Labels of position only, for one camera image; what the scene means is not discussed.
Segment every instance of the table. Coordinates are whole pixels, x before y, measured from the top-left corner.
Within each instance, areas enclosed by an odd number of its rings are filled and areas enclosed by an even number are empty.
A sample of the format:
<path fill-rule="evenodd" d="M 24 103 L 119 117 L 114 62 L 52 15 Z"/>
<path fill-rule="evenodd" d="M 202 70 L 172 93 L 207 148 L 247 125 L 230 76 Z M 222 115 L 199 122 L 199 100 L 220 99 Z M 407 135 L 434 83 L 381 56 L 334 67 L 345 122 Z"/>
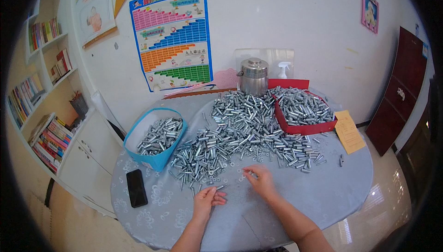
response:
<path fill-rule="evenodd" d="M 309 90 L 325 97 L 315 89 Z M 189 125 L 180 140 L 182 143 L 195 138 L 197 129 L 204 128 L 206 122 L 201 113 L 209 116 L 213 100 L 218 96 L 218 93 L 210 93 L 159 100 L 150 108 L 169 107 L 182 114 Z M 331 99 L 327 102 L 332 110 L 341 110 Z M 313 145 L 318 146 L 328 162 L 313 165 L 311 173 L 293 168 L 279 169 L 275 155 L 272 162 L 266 157 L 263 164 L 272 172 L 282 196 L 323 230 L 360 209 L 372 185 L 373 165 L 368 147 L 347 155 L 334 133 L 329 133 L 328 137 L 320 134 L 314 137 L 321 144 Z M 345 159 L 343 167 L 339 167 L 340 154 Z M 228 165 L 226 172 L 219 175 L 219 184 L 228 179 L 229 185 L 224 188 L 228 202 L 213 208 L 202 240 L 202 251 L 259 251 L 292 242 L 250 183 L 246 179 L 239 181 L 239 170 L 256 163 L 246 156 L 240 161 L 239 157 L 239 154 L 233 155 L 231 160 L 236 166 Z M 142 171 L 148 204 L 134 209 L 129 201 L 126 173 L 135 169 Z M 114 212 L 133 239 L 152 249 L 171 249 L 192 217 L 192 191 L 184 187 L 180 192 L 180 182 L 168 173 L 168 169 L 171 169 L 169 165 L 162 172 L 146 168 L 134 162 L 124 149 L 114 168 L 111 183 Z"/>

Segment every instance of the hand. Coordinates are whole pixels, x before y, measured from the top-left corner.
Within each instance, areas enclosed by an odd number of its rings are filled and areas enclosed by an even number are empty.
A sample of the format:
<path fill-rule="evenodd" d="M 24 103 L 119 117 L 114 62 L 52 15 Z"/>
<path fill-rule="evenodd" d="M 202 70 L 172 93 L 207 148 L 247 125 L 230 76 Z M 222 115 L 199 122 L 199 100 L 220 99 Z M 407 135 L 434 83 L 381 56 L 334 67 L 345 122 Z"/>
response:
<path fill-rule="evenodd" d="M 192 219 L 206 223 L 209 220 L 211 207 L 226 203 L 226 200 L 223 198 L 226 193 L 216 191 L 215 189 L 215 186 L 205 188 L 194 196 L 194 214 Z"/>
<path fill-rule="evenodd" d="M 243 167 L 243 170 L 243 175 L 247 177 L 254 190 L 257 191 L 257 193 L 260 194 L 263 199 L 266 199 L 272 194 L 276 193 L 274 181 L 272 180 L 272 174 L 265 165 L 256 164 L 246 166 Z M 257 179 L 249 174 L 249 171 L 255 173 L 257 175 Z"/>

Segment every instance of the smartphone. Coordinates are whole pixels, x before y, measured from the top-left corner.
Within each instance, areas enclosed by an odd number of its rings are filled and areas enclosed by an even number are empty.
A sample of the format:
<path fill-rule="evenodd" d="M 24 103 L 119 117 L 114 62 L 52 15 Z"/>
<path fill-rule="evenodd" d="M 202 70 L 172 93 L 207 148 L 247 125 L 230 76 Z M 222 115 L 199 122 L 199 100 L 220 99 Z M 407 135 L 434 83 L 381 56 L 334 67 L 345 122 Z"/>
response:
<path fill-rule="evenodd" d="M 129 199 L 131 206 L 137 208 L 147 205 L 146 191 L 144 190 L 143 176 L 141 170 L 137 169 L 126 173 L 126 181 L 128 182 Z"/>

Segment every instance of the poster on wall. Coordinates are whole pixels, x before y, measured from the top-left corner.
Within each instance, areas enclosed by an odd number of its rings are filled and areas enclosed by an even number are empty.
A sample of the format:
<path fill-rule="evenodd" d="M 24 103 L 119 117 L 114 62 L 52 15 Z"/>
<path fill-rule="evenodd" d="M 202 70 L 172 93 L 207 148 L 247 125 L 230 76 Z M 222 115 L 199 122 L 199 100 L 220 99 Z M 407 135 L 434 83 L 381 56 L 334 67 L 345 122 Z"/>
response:
<path fill-rule="evenodd" d="M 207 0 L 132 0 L 129 9 L 149 91 L 213 80 Z"/>
<path fill-rule="evenodd" d="M 75 0 L 75 12 L 83 48 L 116 29 L 112 0 Z"/>
<path fill-rule="evenodd" d="M 376 0 L 362 0 L 362 24 L 375 34 L 378 33 L 379 11 Z"/>

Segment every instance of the stack of books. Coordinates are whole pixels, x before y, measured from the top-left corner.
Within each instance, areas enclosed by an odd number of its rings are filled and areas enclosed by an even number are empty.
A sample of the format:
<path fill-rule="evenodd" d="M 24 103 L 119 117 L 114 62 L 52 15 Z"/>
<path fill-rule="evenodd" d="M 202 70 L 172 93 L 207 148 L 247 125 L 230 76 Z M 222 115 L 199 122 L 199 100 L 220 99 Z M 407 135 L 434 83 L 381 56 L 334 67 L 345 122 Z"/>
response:
<path fill-rule="evenodd" d="M 8 95 L 8 104 L 19 128 L 23 126 L 23 123 L 45 92 L 46 90 L 43 89 L 39 76 L 35 73 L 33 76 L 26 78 L 23 83 L 14 87 Z"/>
<path fill-rule="evenodd" d="M 74 135 L 55 113 L 42 117 L 32 130 L 28 144 L 40 160 L 54 173 L 62 163 L 63 155 Z"/>
<path fill-rule="evenodd" d="M 61 33 L 57 18 L 52 18 L 48 22 L 39 22 L 31 25 L 28 34 L 30 51 L 37 50 L 41 45 L 51 41 Z"/>
<path fill-rule="evenodd" d="M 71 61 L 69 60 L 68 50 L 63 49 L 57 54 L 57 63 L 51 68 L 49 76 L 52 85 L 55 85 L 60 78 L 72 70 Z"/>

